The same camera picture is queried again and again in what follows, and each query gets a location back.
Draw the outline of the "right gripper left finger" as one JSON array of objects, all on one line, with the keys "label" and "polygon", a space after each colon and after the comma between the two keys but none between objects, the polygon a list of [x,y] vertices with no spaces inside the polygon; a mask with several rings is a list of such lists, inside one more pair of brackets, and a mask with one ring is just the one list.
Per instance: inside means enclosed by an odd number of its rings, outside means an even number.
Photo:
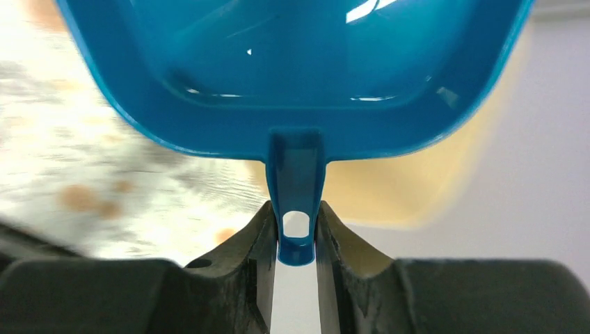
[{"label": "right gripper left finger", "polygon": [[244,228],[186,265],[198,333],[269,333],[277,243],[266,202]]}]

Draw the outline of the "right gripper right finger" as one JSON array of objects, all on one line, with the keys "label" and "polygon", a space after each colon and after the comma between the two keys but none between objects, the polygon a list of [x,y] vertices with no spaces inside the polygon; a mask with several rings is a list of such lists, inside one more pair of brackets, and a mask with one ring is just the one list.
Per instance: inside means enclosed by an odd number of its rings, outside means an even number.
[{"label": "right gripper right finger", "polygon": [[322,333],[396,333],[392,259],[320,204],[315,230]]}]

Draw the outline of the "blue dustpan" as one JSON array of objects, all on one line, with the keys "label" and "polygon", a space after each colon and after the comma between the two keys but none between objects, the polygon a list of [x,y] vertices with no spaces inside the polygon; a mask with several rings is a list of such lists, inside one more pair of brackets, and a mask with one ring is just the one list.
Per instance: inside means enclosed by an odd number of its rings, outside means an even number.
[{"label": "blue dustpan", "polygon": [[531,1],[58,1],[98,88],[132,127],[200,157],[262,161],[278,258],[311,263],[332,161],[453,134],[499,79]]}]

